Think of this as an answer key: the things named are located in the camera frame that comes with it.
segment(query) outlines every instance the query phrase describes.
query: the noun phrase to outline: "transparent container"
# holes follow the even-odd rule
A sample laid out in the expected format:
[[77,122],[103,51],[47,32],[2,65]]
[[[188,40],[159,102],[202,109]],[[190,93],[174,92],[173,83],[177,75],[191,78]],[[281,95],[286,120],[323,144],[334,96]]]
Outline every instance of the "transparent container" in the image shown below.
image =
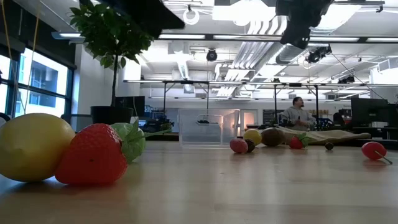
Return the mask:
[[238,135],[239,110],[180,109],[182,147],[229,147]]

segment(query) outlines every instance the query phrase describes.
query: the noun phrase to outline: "red ball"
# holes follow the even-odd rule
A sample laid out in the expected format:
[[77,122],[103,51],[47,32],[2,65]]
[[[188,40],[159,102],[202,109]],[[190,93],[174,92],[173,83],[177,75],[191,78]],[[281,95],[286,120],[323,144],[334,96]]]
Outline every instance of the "red ball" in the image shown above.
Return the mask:
[[386,148],[378,142],[368,142],[362,146],[362,153],[371,160],[381,159],[382,156],[377,154],[375,151],[383,156],[386,156]]
[[229,146],[236,153],[246,153],[248,151],[248,144],[243,139],[233,139],[229,142]]

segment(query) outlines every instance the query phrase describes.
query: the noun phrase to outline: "black pot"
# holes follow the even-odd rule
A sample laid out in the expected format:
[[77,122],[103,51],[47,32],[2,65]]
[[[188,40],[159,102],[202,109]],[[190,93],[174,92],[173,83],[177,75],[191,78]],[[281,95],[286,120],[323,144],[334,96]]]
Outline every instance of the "black pot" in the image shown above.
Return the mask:
[[94,124],[130,123],[132,108],[113,106],[92,106],[91,116]]

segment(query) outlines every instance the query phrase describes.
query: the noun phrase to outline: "lemon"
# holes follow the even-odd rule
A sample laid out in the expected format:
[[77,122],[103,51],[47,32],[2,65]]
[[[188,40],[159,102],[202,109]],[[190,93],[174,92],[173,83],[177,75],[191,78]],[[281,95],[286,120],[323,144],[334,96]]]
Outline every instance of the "lemon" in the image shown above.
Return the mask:
[[0,174],[36,182],[52,177],[75,137],[72,127],[50,114],[27,114],[0,127]]
[[254,141],[255,145],[258,145],[261,143],[261,135],[258,130],[255,129],[249,129],[243,134],[243,139],[250,139]]

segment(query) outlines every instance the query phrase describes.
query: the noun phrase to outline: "wooden table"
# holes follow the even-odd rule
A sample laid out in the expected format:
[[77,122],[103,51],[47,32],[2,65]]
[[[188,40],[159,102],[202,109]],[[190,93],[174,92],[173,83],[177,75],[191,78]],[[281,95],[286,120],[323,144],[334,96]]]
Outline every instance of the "wooden table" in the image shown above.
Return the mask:
[[388,157],[394,165],[367,161],[356,147],[233,154],[149,142],[109,187],[0,177],[0,223],[395,223],[398,153]]

